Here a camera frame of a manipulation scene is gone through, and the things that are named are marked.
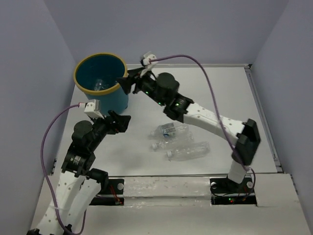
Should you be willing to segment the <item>small bottle black cap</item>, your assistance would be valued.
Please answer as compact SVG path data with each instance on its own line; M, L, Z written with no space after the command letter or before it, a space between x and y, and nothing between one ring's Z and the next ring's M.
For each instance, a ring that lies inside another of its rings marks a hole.
M110 78L106 79L105 84L106 84L107 88L111 88L111 87L115 86L117 84L116 78L110 77Z

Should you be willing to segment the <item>clear wide-mouth plastic jar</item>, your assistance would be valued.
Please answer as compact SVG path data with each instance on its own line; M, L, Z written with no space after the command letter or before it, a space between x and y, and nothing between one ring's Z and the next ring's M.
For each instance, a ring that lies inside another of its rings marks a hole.
M93 90L94 91L102 91L102 90L106 90L106 84L105 84L105 80L103 79L96 79L95 84L93 86Z

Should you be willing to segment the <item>clear bottle green white label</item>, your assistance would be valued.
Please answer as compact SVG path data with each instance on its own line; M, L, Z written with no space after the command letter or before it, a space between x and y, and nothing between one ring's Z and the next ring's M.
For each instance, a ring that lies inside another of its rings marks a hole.
M170 122L159 125L155 130L150 132L149 137L152 139L173 138L185 135L188 132L188 124L181 122Z

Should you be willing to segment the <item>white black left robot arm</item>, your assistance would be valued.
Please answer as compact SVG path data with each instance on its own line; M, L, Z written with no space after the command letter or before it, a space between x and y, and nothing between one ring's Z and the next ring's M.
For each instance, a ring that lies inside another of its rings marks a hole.
M72 142L67 150L56 188L51 182L51 202L36 228L29 235L74 235L78 222L85 222L86 209L94 197L109 186L106 171L92 167L95 150L106 135L124 133L131 116L109 111L84 111L89 120L74 125Z

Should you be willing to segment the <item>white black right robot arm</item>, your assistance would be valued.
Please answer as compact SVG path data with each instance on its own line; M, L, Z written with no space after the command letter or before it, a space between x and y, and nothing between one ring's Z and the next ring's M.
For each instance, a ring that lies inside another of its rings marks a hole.
M245 122L223 117L195 103L179 93L179 82L167 72L156 78L153 73L143 72L143 68L128 71L117 82L125 94L143 92L153 101L164 107L164 114L172 120L204 129L225 139L232 149L232 164L225 180L231 192L243 186L246 173L261 142L257 123L248 119Z

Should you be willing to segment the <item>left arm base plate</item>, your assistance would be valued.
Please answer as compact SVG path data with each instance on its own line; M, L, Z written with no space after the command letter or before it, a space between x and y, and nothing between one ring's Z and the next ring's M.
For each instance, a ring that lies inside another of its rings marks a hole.
M92 199L90 206L123 206L124 179L109 178L108 185Z

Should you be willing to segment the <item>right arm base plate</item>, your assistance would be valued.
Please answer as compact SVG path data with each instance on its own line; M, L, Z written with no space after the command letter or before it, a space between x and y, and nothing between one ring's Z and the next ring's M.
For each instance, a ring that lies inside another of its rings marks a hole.
M217 205L257 205L254 182L245 177L238 184L228 178L211 178L211 204Z

